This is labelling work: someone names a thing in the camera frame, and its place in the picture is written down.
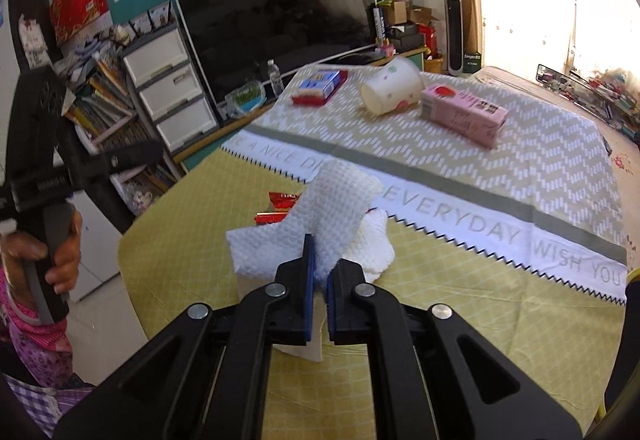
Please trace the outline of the person's left hand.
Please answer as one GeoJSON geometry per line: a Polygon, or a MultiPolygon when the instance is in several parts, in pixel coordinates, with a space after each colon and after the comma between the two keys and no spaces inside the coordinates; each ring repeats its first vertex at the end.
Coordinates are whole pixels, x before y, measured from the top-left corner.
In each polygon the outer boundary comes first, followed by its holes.
{"type": "MultiPolygon", "coordinates": [[[[52,267],[46,273],[46,282],[59,295],[68,293],[77,283],[81,259],[81,224],[81,215],[75,211],[66,240],[56,249],[52,267]]],[[[25,267],[27,262],[48,259],[47,246],[26,233],[14,232],[2,238],[1,258],[2,267],[6,273],[6,282],[9,284],[12,296],[21,304],[34,304],[25,267]]]]}

